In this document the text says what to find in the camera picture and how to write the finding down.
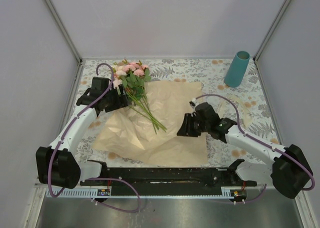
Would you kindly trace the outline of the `pink flower bunch green stems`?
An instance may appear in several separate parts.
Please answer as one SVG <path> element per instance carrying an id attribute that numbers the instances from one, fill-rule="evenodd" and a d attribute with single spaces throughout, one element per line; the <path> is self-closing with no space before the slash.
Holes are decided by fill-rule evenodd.
<path id="1" fill-rule="evenodd" d="M 167 128 L 158 121 L 152 114 L 146 92 L 146 83 L 151 80 L 148 65 L 139 61 L 128 61 L 123 59 L 114 62 L 111 66 L 113 70 L 113 85 L 119 89 L 123 87 L 129 99 L 129 108 L 152 123 L 155 132 Z"/>

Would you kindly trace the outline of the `orange beige wrapping paper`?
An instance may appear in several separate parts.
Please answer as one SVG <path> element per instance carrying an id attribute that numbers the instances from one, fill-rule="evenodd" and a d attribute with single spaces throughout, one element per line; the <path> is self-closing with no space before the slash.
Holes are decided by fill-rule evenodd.
<path id="1" fill-rule="evenodd" d="M 184 115 L 193 111 L 189 102 L 202 94 L 201 82 L 151 81 L 145 84 L 145 90 L 152 115 L 166 130 L 155 131 L 138 106 L 135 110 L 118 109 L 107 119 L 93 149 L 148 165 L 183 168 L 207 164 L 204 134 L 177 135 Z"/>

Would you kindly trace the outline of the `cream printed ribbon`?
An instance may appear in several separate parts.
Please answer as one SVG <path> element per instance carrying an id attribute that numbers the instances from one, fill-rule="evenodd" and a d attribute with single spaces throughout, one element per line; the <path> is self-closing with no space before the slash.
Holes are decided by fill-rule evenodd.
<path id="1" fill-rule="evenodd" d="M 236 95 L 228 94 L 226 98 L 236 106 L 240 117 L 240 124 L 243 128 L 247 129 L 253 121 L 250 109 L 246 107 L 245 102 Z M 237 118 L 234 107 L 224 99 L 219 102 L 217 111 L 218 114 L 223 117 Z"/>

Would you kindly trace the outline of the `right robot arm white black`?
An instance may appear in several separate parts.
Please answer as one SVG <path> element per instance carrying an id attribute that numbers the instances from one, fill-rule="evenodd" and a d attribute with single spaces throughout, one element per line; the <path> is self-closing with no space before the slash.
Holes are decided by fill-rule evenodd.
<path id="1" fill-rule="evenodd" d="M 302 150 L 292 144 L 285 147 L 268 142 L 257 135 L 244 131 L 239 123 L 220 118 L 207 102 L 190 101 L 192 113 L 186 113 L 177 132 L 181 137 L 198 137 L 203 133 L 225 144 L 246 150 L 262 163 L 235 162 L 235 169 L 228 172 L 228 182 L 239 186 L 244 181 L 271 184 L 283 196 L 294 199 L 306 189 L 308 183 L 315 186 L 313 172 Z"/>

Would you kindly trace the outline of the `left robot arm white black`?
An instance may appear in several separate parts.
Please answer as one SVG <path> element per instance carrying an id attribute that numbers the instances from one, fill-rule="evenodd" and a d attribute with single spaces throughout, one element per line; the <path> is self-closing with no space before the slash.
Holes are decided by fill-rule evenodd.
<path id="1" fill-rule="evenodd" d="M 91 87 L 76 101 L 73 115 L 57 138 L 36 151 L 39 182 L 68 189 L 87 179 L 98 186 L 106 184 L 109 174 L 103 170 L 102 163 L 76 161 L 75 153 L 87 129 L 101 112 L 113 112 L 128 105 L 123 85 L 115 88 L 110 79 L 94 77 Z"/>

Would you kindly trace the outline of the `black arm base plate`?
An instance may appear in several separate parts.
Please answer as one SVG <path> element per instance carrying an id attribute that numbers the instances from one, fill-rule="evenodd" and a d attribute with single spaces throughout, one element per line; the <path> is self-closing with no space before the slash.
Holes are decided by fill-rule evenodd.
<path id="1" fill-rule="evenodd" d="M 255 181 L 243 181 L 228 168 L 189 167 L 189 168 L 125 168 L 103 167 L 101 178 L 124 180 L 130 184 L 172 184 L 191 183 L 221 187 L 255 187 Z"/>

